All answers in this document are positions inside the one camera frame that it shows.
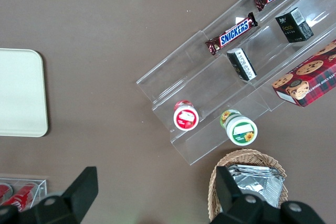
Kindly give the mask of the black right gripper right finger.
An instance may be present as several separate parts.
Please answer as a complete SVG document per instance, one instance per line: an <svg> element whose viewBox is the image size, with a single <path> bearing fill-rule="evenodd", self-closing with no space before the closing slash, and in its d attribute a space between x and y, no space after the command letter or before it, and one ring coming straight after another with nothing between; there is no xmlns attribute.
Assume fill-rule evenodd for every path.
<svg viewBox="0 0 336 224"><path fill-rule="evenodd" d="M268 213L271 207L258 196L243 194L227 167L216 168L216 191L220 212L211 223L275 223Z"/></svg>

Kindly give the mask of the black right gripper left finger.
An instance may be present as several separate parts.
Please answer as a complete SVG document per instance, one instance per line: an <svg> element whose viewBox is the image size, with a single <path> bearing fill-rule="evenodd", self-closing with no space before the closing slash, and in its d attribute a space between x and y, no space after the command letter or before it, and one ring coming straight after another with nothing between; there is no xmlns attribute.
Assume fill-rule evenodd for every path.
<svg viewBox="0 0 336 224"><path fill-rule="evenodd" d="M60 195L49 196L23 212L24 223L81 223L98 195L95 166L86 167Z"/></svg>

